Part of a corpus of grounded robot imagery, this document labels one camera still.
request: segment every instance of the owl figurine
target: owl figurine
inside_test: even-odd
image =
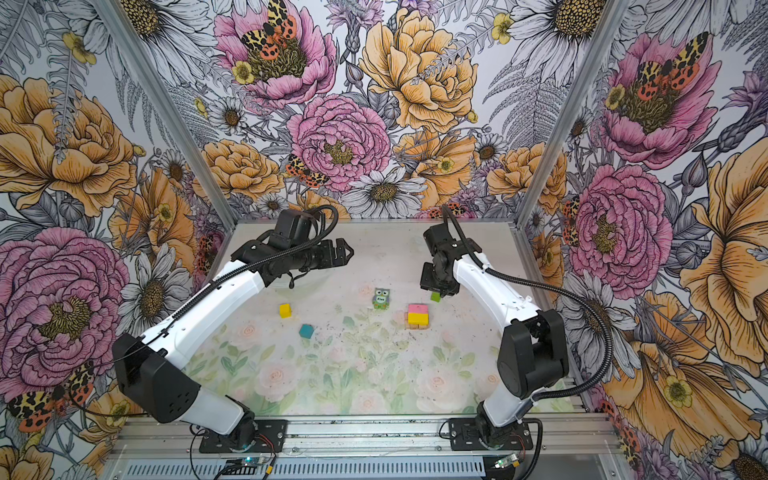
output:
[[[389,289],[377,288],[373,296],[373,308],[387,310],[389,308]]]

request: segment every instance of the metal pole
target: metal pole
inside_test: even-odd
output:
[[[528,218],[533,212],[533,207],[538,202],[544,185],[547,183],[547,177],[552,172],[554,164],[558,160],[558,154],[565,142],[565,137],[571,129],[574,120],[581,109],[581,102],[589,88],[594,87],[594,73],[598,71],[605,55],[611,49],[611,42],[617,33],[621,20],[629,8],[629,0],[607,0],[603,8],[603,15],[600,18],[598,26],[595,28],[595,35],[587,49],[587,56],[584,63],[581,64],[578,73],[574,76],[571,84],[571,90],[565,98],[563,108],[560,110],[560,116],[552,129],[552,133],[547,140],[547,147],[541,156],[541,163],[531,179],[531,186],[525,193],[523,206],[518,212],[518,218],[515,226],[518,229],[525,228]]]
[[[178,144],[184,158],[190,163],[200,185],[208,194],[211,205],[219,214],[219,218],[227,231],[225,233],[231,232],[234,230],[236,221],[230,205],[214,180],[208,165],[203,160],[192,134],[190,134],[184,119],[165,89],[162,78],[150,62],[147,50],[141,44],[138,34],[125,15],[119,0],[98,0],[92,4],[120,48],[121,57],[127,60],[131,70],[140,81],[141,87],[147,92],[147,96],[155,109],[165,120],[166,127]]]

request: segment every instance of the teal cube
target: teal cube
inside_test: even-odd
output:
[[[299,335],[303,339],[311,339],[313,333],[315,333],[315,327],[307,325],[306,323],[299,329]]]

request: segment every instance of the pink block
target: pink block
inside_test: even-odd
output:
[[[408,305],[408,313],[426,313],[429,315],[429,306],[422,303],[411,303]]]

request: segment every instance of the floral wallpaper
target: floral wallpaper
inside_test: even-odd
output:
[[[344,219],[437,217],[443,204],[463,218],[514,216],[604,3],[122,1],[249,220],[318,203]],[[98,18],[67,15],[119,78]],[[639,24],[632,13],[623,31]],[[564,196],[564,160],[556,173],[549,210]]]
[[[141,411],[112,343],[199,288],[226,232],[93,8],[2,7],[0,477],[93,480],[125,419],[76,405]]]
[[[768,2],[630,10],[526,234],[635,476],[768,478]]]

